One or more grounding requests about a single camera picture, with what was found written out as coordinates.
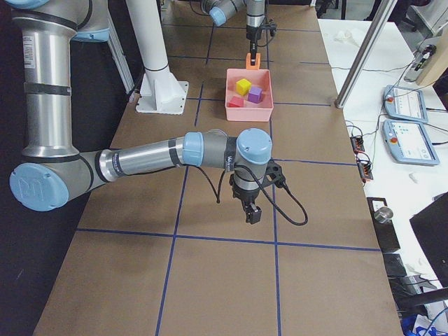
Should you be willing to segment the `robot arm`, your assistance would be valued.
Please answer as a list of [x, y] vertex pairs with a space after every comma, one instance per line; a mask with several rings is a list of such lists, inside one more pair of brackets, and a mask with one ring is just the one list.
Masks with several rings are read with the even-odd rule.
[[262, 25], [265, 20], [264, 1], [244, 0], [205, 0], [200, 1], [203, 13], [209, 15], [213, 23], [223, 26], [238, 12], [246, 11], [246, 38], [249, 40], [249, 64], [254, 67], [258, 62], [258, 40], [261, 37]]
[[[185, 165], [224, 168], [231, 155], [244, 160], [239, 138], [220, 132], [189, 133], [160, 143], [113, 150], [104, 138], [109, 127], [94, 123], [94, 114], [80, 118], [85, 129], [72, 134], [72, 101], [87, 99], [103, 107], [104, 82], [96, 73], [86, 91], [71, 86], [71, 44], [104, 43], [110, 38], [111, 16], [106, 1], [3, 1], [17, 27], [20, 46], [8, 49], [20, 60], [20, 90], [5, 80], [5, 95], [17, 110], [1, 107], [1, 124], [25, 122], [24, 147], [3, 178], [2, 190], [32, 211], [53, 211], [123, 176], [151, 174]], [[75, 140], [86, 141], [75, 146]]]

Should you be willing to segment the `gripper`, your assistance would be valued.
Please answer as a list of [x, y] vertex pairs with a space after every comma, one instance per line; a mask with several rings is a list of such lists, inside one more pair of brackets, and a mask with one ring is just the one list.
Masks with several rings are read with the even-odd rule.
[[[253, 53], [257, 52], [258, 40], [260, 39], [261, 26], [263, 24], [262, 15], [247, 15], [246, 16], [246, 38], [249, 40], [249, 51], [248, 52], [248, 64], [253, 66]], [[254, 67], [260, 67], [260, 53], [255, 54], [255, 64]]]
[[236, 171], [230, 177], [232, 196], [241, 201], [246, 222], [256, 224], [260, 221], [262, 210], [256, 205], [260, 187], [247, 171]]

